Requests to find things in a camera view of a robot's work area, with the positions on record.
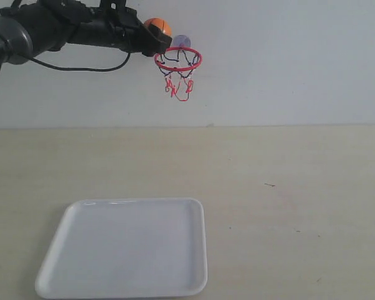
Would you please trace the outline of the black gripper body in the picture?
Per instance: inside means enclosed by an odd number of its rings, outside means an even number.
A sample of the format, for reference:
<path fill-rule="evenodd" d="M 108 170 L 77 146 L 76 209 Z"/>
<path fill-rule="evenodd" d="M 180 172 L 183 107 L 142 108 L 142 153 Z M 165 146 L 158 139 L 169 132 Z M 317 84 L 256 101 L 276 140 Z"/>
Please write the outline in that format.
<path fill-rule="evenodd" d="M 142 23 L 127 1 L 100 1 L 92 8 L 92 45 L 141 53 L 139 42 Z"/>

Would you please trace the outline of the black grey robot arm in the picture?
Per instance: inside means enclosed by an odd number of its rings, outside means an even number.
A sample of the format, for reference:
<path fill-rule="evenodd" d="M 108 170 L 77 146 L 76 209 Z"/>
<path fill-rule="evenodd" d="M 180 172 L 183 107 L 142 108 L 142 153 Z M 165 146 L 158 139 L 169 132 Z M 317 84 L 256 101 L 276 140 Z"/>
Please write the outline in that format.
<path fill-rule="evenodd" d="M 0 63 L 24 64 L 65 44 L 115 48 L 152 57 L 170 47 L 172 37 L 145 25 L 125 1 L 14 1 L 0 9 Z"/>

